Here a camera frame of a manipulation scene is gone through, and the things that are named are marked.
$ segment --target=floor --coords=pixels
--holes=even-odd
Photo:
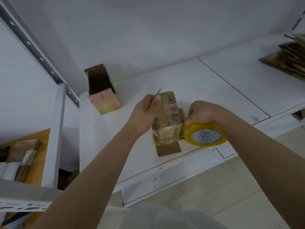
[[[276,140],[305,157],[305,130]],[[228,228],[289,228],[237,156],[144,200],[170,209],[198,210]],[[99,229],[117,229],[126,212],[105,212]]]

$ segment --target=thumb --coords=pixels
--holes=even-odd
[[[156,115],[160,108],[160,104],[161,104],[160,100],[161,100],[160,95],[155,96],[147,111],[150,112],[151,114]]]
[[[199,122],[199,120],[197,118],[198,118],[197,114],[193,113],[192,115],[184,118],[184,125],[189,125],[189,124],[194,123],[194,122]]]

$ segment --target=yellow tape roll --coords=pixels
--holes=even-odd
[[[227,138],[215,123],[191,123],[184,126],[184,138],[196,146],[211,147],[227,142]]]

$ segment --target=person's right arm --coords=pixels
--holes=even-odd
[[[219,105],[195,101],[185,119],[215,122],[291,228],[305,228],[305,159]]]

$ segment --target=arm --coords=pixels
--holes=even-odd
[[[136,140],[152,126],[160,96],[147,95],[126,125],[35,223],[33,229],[95,229]]]
[[[216,104],[194,102],[192,122],[215,122],[286,223],[305,228],[305,159]]]

